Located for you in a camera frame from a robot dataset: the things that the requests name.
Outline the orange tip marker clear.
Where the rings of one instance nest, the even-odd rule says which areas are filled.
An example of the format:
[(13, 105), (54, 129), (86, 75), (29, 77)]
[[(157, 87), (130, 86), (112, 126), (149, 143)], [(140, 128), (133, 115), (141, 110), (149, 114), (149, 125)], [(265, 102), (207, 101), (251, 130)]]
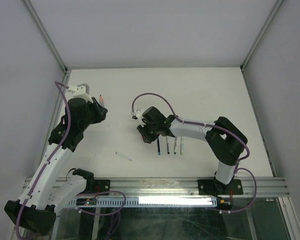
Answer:
[(103, 99), (103, 97), (102, 97), (101, 94), (99, 95), (98, 102), (99, 102), (100, 106), (102, 106), (103, 108), (105, 108), (105, 101), (104, 101), (104, 99)]

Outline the white green end pen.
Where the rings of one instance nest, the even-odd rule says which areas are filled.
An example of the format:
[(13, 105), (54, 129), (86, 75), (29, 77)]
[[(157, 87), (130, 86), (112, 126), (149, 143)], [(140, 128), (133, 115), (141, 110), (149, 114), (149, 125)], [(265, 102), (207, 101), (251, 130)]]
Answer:
[(173, 154), (177, 154), (177, 145), (178, 145), (178, 137), (174, 137), (174, 144), (173, 144)]

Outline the dark blue barrel pen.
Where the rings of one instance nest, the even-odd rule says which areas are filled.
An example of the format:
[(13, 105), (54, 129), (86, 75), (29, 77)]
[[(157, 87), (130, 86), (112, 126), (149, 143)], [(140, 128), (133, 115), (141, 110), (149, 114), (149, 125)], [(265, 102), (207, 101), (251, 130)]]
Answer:
[(157, 152), (158, 152), (158, 155), (160, 156), (161, 155), (161, 144), (160, 144), (160, 137), (158, 136), (157, 140)]

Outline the white black end pen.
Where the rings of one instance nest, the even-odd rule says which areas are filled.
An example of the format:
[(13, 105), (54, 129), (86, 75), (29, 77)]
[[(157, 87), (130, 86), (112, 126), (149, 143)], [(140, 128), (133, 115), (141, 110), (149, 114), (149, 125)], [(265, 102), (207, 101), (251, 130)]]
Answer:
[(169, 155), (170, 154), (169, 137), (166, 136), (165, 139), (166, 139), (166, 151), (167, 151), (167, 154)]

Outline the silver green tip pen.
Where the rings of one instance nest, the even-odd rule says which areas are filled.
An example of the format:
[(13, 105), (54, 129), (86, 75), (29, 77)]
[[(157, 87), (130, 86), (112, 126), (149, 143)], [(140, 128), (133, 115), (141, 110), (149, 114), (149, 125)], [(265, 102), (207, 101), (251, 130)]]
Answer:
[(184, 153), (184, 137), (182, 136), (180, 138), (180, 155), (183, 155)]

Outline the white blue end pen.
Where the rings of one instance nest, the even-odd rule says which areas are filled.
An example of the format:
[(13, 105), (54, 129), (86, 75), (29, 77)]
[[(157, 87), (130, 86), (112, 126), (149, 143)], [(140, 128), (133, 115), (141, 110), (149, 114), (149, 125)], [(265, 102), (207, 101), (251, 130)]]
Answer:
[(130, 157), (128, 157), (120, 152), (116, 152), (115, 154), (123, 159), (126, 159), (127, 161), (132, 161), (132, 159)]

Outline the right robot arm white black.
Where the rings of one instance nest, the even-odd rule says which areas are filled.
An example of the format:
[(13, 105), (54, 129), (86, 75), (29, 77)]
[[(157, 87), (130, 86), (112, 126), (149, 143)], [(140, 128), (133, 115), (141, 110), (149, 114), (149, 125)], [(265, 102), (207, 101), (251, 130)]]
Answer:
[(186, 137), (206, 142), (219, 161), (213, 182), (215, 191), (224, 194), (231, 189), (231, 181), (248, 139), (229, 119), (220, 116), (215, 121), (197, 122), (181, 119), (174, 114), (164, 116), (154, 106), (136, 110), (132, 118), (139, 121), (137, 130), (148, 144), (159, 136)]

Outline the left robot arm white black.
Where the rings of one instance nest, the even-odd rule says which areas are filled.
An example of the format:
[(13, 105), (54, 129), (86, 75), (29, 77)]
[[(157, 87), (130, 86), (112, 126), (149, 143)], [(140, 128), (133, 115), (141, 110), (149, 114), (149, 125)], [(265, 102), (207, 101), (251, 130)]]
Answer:
[(60, 170), (83, 140), (84, 131), (104, 121), (107, 112), (102, 98), (68, 100), (65, 114), (52, 130), (44, 157), (30, 183), (17, 200), (9, 200), (4, 207), (16, 228), (32, 231), (36, 236), (47, 235), (54, 227), (57, 214), (70, 200), (97, 190), (94, 174), (78, 168), (68, 183), (52, 192)]

